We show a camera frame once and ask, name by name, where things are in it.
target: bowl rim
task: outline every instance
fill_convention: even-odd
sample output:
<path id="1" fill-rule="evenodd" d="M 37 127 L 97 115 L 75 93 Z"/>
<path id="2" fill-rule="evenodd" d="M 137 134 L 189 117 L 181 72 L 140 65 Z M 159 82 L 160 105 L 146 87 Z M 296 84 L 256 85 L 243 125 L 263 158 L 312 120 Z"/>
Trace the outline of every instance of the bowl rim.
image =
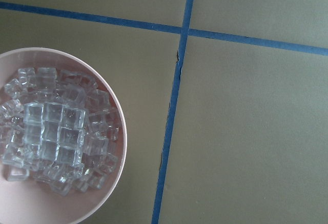
<path id="1" fill-rule="evenodd" d="M 82 61 L 81 59 L 79 59 L 76 56 L 73 56 L 69 53 L 66 53 L 64 51 L 51 49 L 51 48 L 44 48 L 44 47 L 26 47 L 26 48 L 19 48 L 19 49 L 14 49 L 14 50 L 10 50 L 10 51 L 1 53 L 0 58 L 6 57 L 6 56 L 11 55 L 11 54 L 17 54 L 17 53 L 28 52 L 28 51 L 44 51 L 44 52 L 55 53 L 55 54 L 58 54 L 58 55 L 63 55 L 65 57 L 73 59 L 77 63 L 79 63 L 79 64 L 83 65 L 84 67 L 86 67 L 87 69 L 89 69 L 103 83 L 103 85 L 109 91 L 110 95 L 114 99 L 115 105 L 116 105 L 116 107 L 119 111 L 119 114 L 120 114 L 120 118 L 121 118 L 121 122 L 122 122 L 122 133 L 123 133 L 123 155 L 122 155 L 122 159 L 121 159 L 121 163 L 120 163 L 120 167 L 119 167 L 119 170 L 118 170 L 117 177 L 116 177 L 111 189 L 108 191 L 108 193 L 104 196 L 104 198 L 92 210 L 90 210 L 88 213 L 86 213 L 85 215 L 83 215 L 79 219 L 69 223 L 69 224 L 77 224 L 77 223 L 85 220 L 89 216 L 91 216 L 94 212 L 96 212 L 104 204 L 104 202 L 109 198 L 109 196 L 112 194 L 112 192 L 116 188 L 116 185 L 117 185 L 117 183 L 118 183 L 118 181 L 121 177 L 121 174 L 122 174 L 122 171 L 123 171 L 123 168 L 124 168 L 124 164 L 125 164 L 125 161 L 126 161 L 127 139 L 128 139 L 127 138 L 127 126 L 126 126 L 126 121 L 125 121 L 125 118 L 124 118 L 123 110 L 122 110 L 122 107 L 121 107 L 121 105 L 120 105 L 114 91 L 112 90 L 110 85 L 107 83 L 107 81 L 94 68 L 92 68 L 86 62 Z"/>

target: blue tape line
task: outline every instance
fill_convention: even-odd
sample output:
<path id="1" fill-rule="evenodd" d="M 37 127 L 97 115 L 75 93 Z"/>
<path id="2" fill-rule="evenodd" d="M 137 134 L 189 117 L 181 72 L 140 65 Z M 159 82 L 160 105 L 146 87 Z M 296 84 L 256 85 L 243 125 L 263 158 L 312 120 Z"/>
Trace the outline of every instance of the blue tape line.
<path id="1" fill-rule="evenodd" d="M 189 36 L 219 39 L 219 40 L 230 41 L 230 42 L 237 42 L 237 43 L 243 43 L 243 44 L 249 44 L 255 46 L 266 46 L 271 48 L 299 51 L 299 52 L 312 53 L 317 55 L 325 55 L 325 56 L 328 55 L 327 48 L 299 45 L 299 44 L 293 44 L 293 43 L 287 43 L 287 42 L 281 42 L 281 41 L 275 41 L 275 40 L 269 40 L 263 38 L 246 37 L 246 36 L 227 34 L 227 33 L 203 31 L 198 29 L 190 29 Z"/>
<path id="2" fill-rule="evenodd" d="M 183 60 L 185 58 L 193 1 L 194 0 L 187 0 L 186 6 L 184 9 L 183 23 L 182 23 L 181 36 L 180 36 L 180 42 L 179 42 L 179 50 L 178 50 L 178 62 L 176 63 L 175 72 L 174 72 L 169 114 L 168 114 L 168 120 L 167 120 L 167 124 L 166 124 L 164 145 L 163 145 L 163 151 L 162 151 L 162 165 L 159 169 L 159 174 L 158 174 L 157 190 L 156 190 L 155 201 L 154 201 L 152 224 L 158 224 L 158 221 L 159 221 L 159 214 L 160 214 L 160 207 L 161 207 L 161 203 L 162 203 L 166 170 L 167 170 L 167 165 L 168 165 L 168 160 L 169 160 L 170 145 L 171 145 L 173 125 L 174 125 L 174 117 L 175 117 L 176 105 L 177 105 L 177 101 L 178 101 L 180 76 L 181 76 L 181 70 L 182 70 L 182 66 L 183 66 Z"/>
<path id="3" fill-rule="evenodd" d="M 41 15 L 58 16 L 58 17 L 71 18 L 71 19 L 77 19 L 77 20 L 82 20 L 82 21 L 113 24 L 113 25 L 119 25 L 119 26 L 131 27 L 131 28 L 148 29 L 148 30 L 167 32 L 167 33 L 176 33 L 176 34 L 181 33 L 181 28 L 175 27 L 175 26 L 140 22 L 140 21 L 114 18 L 114 17 L 109 17 L 109 16 L 103 16 L 103 15 L 94 15 L 94 14 L 86 14 L 86 13 L 72 12 L 72 11 L 66 11 L 66 10 L 42 8 L 42 7 L 29 6 L 29 5 L 20 5 L 20 4 L 0 2 L 0 9 L 29 12 L 29 13 L 35 13 L 35 14 L 41 14 Z"/>

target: ice cube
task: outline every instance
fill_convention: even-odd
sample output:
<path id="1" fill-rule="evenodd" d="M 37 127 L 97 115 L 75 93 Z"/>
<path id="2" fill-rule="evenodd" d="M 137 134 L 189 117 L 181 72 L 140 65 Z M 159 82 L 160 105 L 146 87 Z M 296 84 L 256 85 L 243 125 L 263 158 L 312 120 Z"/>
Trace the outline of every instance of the ice cube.
<path id="1" fill-rule="evenodd" d="M 80 86 L 87 90 L 87 92 L 91 91 L 92 89 L 96 89 L 98 84 L 96 79 L 88 74 L 78 73 L 81 76 Z"/>
<path id="2" fill-rule="evenodd" d="M 64 107 L 64 105 L 59 103 L 45 102 L 43 119 L 57 123 L 61 122 Z"/>
<path id="3" fill-rule="evenodd" d="M 51 180 L 61 180 L 65 169 L 66 165 L 54 162 L 53 165 L 44 170 L 43 174 Z"/>
<path id="4" fill-rule="evenodd" d="M 19 98 L 19 96 L 22 94 L 22 91 L 22 86 L 16 78 L 5 84 L 5 92 L 13 99 Z"/>
<path id="5" fill-rule="evenodd" d="M 34 68 L 18 69 L 18 80 L 25 90 L 28 87 L 34 88 L 36 85 Z"/>
<path id="6" fill-rule="evenodd" d="M 78 75 L 76 72 L 63 69 L 60 71 L 58 80 L 60 82 L 67 82 L 78 85 L 81 81 L 81 75 Z"/>
<path id="7" fill-rule="evenodd" d="M 61 126 L 71 129 L 81 129 L 84 125 L 86 111 L 83 109 L 64 107 Z"/>
<path id="8" fill-rule="evenodd" d="M 66 146 L 59 146 L 57 162 L 60 164 L 68 164 L 71 166 L 81 163 L 82 151 L 75 150 Z"/>
<path id="9" fill-rule="evenodd" d="M 28 103 L 24 105 L 24 123 L 41 125 L 43 118 L 43 104 Z"/>
<path id="10" fill-rule="evenodd" d="M 86 181 L 77 179 L 73 182 L 73 187 L 81 192 L 86 192 L 89 188 L 89 184 Z"/>
<path id="11" fill-rule="evenodd" d="M 23 168 L 29 169 L 31 171 L 37 171 L 39 169 L 40 163 L 40 145 L 25 145 Z"/>
<path id="12" fill-rule="evenodd" d="M 86 101 L 86 92 L 83 87 L 74 84 L 67 84 L 62 98 L 74 107 L 84 107 Z"/>
<path id="13" fill-rule="evenodd" d="M 105 131 L 108 126 L 104 120 L 104 113 L 102 111 L 89 114 L 90 127 L 93 132 Z"/>
<path id="14" fill-rule="evenodd" d="M 117 160 L 117 156 L 108 153 L 106 156 L 102 157 L 99 169 L 106 174 L 110 174 L 116 169 Z"/>
<path id="15" fill-rule="evenodd" d="M 3 156 L 2 163 L 18 168 L 23 167 L 25 148 L 14 144 L 8 144 Z"/>
<path id="16" fill-rule="evenodd" d="M 78 149 L 84 143 L 84 130 L 60 128 L 59 131 L 59 144 L 61 146 L 68 146 L 74 149 Z"/>
<path id="17" fill-rule="evenodd" d="M 90 134 L 85 136 L 83 152 L 89 156 L 105 155 L 109 140 L 106 137 Z"/>
<path id="18" fill-rule="evenodd" d="M 71 180 L 67 180 L 65 182 L 52 181 L 50 182 L 49 185 L 53 192 L 65 197 L 72 188 L 72 181 Z"/>
<path id="19" fill-rule="evenodd" d="M 40 145 L 42 143 L 42 132 L 43 126 L 41 125 L 30 125 L 25 124 L 25 132 L 23 137 L 24 144 L 31 145 L 37 144 Z"/>
<path id="20" fill-rule="evenodd" d="M 86 108 L 89 109 L 90 113 L 109 109 L 109 93 L 99 89 L 90 91 L 86 99 Z"/>
<path id="21" fill-rule="evenodd" d="M 0 113 L 2 113 L 5 119 L 9 119 L 23 109 L 24 107 L 18 99 L 11 99 L 0 106 Z"/>
<path id="22" fill-rule="evenodd" d="M 38 103 L 44 103 L 44 102 L 49 102 L 53 101 L 54 99 L 54 93 L 52 89 L 42 89 L 40 91 L 37 91 L 37 102 Z"/>
<path id="23" fill-rule="evenodd" d="M 30 176 L 30 171 L 27 169 L 9 166 L 7 181 L 23 181 Z"/>
<path id="24" fill-rule="evenodd" d="M 42 141 L 41 158 L 55 161 L 58 155 L 58 143 L 52 141 Z"/>
<path id="25" fill-rule="evenodd" d="M 57 71 L 55 68 L 38 68 L 36 86 L 38 89 L 53 90 L 56 87 Z"/>
<path id="26" fill-rule="evenodd" d="M 15 126 L 12 129 L 12 135 L 10 138 L 10 142 L 17 146 L 22 146 L 23 145 L 23 136 L 24 136 L 24 129 L 19 126 Z"/>
<path id="27" fill-rule="evenodd" d="M 101 170 L 93 169 L 92 175 L 88 180 L 89 186 L 96 189 L 101 189 L 107 179 L 108 175 Z"/>
<path id="28" fill-rule="evenodd" d="M 43 140 L 57 142 L 59 134 L 59 123 L 53 121 L 44 121 L 44 131 L 42 133 Z"/>

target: floor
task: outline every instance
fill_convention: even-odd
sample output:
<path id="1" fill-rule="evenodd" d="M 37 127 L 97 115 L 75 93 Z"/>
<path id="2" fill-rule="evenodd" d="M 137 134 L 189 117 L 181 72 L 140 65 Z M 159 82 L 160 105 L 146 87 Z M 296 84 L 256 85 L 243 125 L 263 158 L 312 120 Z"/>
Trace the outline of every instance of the floor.
<path id="1" fill-rule="evenodd" d="M 116 93 L 126 166 L 88 223 L 326 223 L 328 0 L 0 0 L 0 53 Z"/>

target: bowl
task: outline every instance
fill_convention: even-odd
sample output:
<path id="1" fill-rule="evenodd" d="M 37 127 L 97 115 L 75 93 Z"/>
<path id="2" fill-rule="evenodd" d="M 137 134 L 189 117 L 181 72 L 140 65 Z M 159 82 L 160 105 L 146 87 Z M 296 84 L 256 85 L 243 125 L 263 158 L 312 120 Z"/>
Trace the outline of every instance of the bowl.
<path id="1" fill-rule="evenodd" d="M 54 67 L 90 74 L 96 78 L 98 88 L 110 94 L 110 103 L 119 111 L 121 129 L 115 150 L 117 167 L 100 190 L 88 189 L 86 193 L 71 191 L 62 197 L 52 192 L 48 185 L 27 181 L 8 182 L 5 169 L 0 164 L 0 223 L 2 224 L 67 224 L 79 223 L 94 213 L 111 195 L 121 176 L 126 152 L 127 129 L 121 106 L 109 86 L 88 64 L 58 50 L 48 48 L 22 48 L 0 54 L 0 103 L 9 98 L 3 86 L 13 78 L 17 69 L 27 67 Z"/>

